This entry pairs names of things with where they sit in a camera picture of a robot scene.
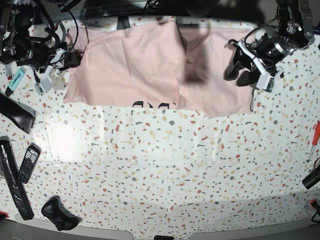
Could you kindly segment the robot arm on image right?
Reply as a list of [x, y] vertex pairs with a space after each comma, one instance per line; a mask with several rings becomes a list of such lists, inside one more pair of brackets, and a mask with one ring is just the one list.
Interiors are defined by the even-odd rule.
[[114, 84], [153, 94], [225, 93], [249, 85], [269, 91], [280, 73], [277, 63], [311, 42], [288, 13], [281, 5], [278, 32], [252, 43], [246, 29], [179, 27], [174, 21], [112, 32], [85, 30], [87, 44], [80, 47], [83, 57], [70, 73], [67, 93], [80, 83], [95, 94]]

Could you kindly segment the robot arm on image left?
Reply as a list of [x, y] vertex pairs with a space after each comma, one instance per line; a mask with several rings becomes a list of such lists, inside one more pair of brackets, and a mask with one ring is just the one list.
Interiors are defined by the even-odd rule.
[[[45, 37], [31, 36], [29, 28], [43, 14], [47, 20]], [[56, 27], [40, 0], [2, 0], [0, 2], [0, 63], [32, 68], [35, 88], [40, 95], [52, 88], [49, 76], [64, 66], [70, 48], [56, 33]]]

